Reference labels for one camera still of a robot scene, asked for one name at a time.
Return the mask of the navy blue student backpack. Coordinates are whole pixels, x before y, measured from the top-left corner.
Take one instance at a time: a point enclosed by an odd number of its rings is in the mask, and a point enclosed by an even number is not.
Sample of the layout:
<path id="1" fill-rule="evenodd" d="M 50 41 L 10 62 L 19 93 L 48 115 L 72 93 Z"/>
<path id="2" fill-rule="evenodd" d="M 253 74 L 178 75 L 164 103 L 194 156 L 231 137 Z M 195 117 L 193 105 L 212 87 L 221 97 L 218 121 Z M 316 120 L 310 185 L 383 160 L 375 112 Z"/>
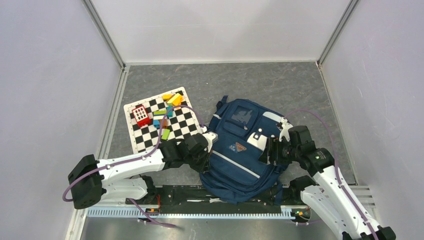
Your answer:
<path id="1" fill-rule="evenodd" d="M 246 202 L 277 186 L 287 165 L 265 164 L 259 161 L 262 150 L 253 139 L 261 132 L 267 138 L 279 137 L 277 123 L 282 114 L 248 99 L 228 101 L 223 96 L 216 104 L 208 130 L 218 135 L 213 144 L 208 170 L 200 173 L 202 185 L 213 195 L 233 204 Z M 238 142 L 247 150 L 233 152 L 229 146 Z"/>

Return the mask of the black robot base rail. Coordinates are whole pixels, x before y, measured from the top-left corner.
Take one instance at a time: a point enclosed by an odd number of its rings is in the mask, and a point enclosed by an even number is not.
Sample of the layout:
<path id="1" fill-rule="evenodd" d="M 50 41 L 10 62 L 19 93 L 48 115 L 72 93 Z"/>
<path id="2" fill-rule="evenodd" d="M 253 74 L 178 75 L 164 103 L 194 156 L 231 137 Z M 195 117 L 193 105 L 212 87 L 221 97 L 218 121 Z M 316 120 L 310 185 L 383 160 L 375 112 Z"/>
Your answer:
<path id="1" fill-rule="evenodd" d="M 278 198 L 277 190 L 282 191 L 281 198 Z M 281 207 L 292 208 L 291 217 L 305 218 L 312 213 L 311 207 L 283 185 L 280 188 L 274 185 L 239 203 L 222 200 L 201 185 L 162 185 L 135 202 L 139 206 L 157 205 L 157 210 L 151 212 L 161 214 L 277 214 Z"/>

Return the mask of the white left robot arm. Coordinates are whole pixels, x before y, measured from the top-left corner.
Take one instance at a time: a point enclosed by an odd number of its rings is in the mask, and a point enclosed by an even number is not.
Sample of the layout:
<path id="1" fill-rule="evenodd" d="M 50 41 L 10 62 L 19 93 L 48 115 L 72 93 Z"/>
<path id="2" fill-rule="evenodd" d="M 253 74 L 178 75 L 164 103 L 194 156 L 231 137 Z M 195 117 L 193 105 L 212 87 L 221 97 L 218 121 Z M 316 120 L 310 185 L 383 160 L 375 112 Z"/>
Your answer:
<path id="1" fill-rule="evenodd" d="M 157 190 L 145 177 L 135 175 L 179 168 L 187 164 L 198 173 L 207 170 L 213 143 L 218 135 L 213 132 L 197 133 L 185 139 L 164 140 L 153 149 L 111 159 L 84 156 L 67 179 L 68 188 L 62 198 L 77 210 L 86 209 L 108 199 L 142 200 L 153 203 Z"/>

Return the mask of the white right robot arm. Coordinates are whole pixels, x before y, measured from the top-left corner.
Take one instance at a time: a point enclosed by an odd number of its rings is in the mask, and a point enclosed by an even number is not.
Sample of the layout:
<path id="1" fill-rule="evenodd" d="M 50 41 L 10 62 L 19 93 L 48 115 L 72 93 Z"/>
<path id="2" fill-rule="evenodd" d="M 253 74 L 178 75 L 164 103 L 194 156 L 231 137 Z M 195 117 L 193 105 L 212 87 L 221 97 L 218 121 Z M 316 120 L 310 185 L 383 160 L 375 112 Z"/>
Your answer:
<path id="1" fill-rule="evenodd" d="M 280 136 L 265 137 L 261 132 L 252 136 L 271 162 L 297 162 L 308 172 L 290 182 L 289 199 L 309 206 L 339 240 L 396 239 L 394 230 L 381 226 L 361 204 L 333 155 L 316 147 L 306 126 L 285 126 Z"/>

